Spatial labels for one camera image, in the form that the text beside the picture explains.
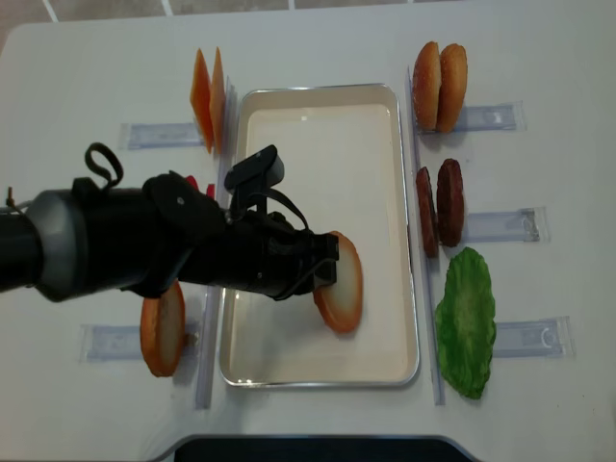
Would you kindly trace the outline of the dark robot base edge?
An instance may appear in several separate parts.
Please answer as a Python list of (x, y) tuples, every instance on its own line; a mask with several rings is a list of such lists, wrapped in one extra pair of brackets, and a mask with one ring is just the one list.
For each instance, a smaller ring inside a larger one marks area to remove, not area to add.
[(474, 461), (438, 438), (217, 437), (197, 438), (174, 451), (176, 461)]

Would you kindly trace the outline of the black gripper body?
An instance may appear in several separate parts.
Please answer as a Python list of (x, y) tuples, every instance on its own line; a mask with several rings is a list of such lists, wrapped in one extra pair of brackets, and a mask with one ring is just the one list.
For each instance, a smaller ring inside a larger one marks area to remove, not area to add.
[(249, 211), (198, 246), (180, 280), (284, 300), (337, 281), (338, 238)]

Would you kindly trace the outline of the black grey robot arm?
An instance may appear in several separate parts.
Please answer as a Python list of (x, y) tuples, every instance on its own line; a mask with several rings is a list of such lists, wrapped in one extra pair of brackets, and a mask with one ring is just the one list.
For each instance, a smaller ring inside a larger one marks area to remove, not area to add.
[(156, 298), (181, 281), (283, 300), (335, 283), (337, 239), (269, 213), (269, 199), (284, 200), (273, 180), (225, 186), (228, 208), (175, 172), (139, 189), (79, 178), (42, 192), (1, 218), (1, 288), (33, 287), (60, 302), (111, 289)]

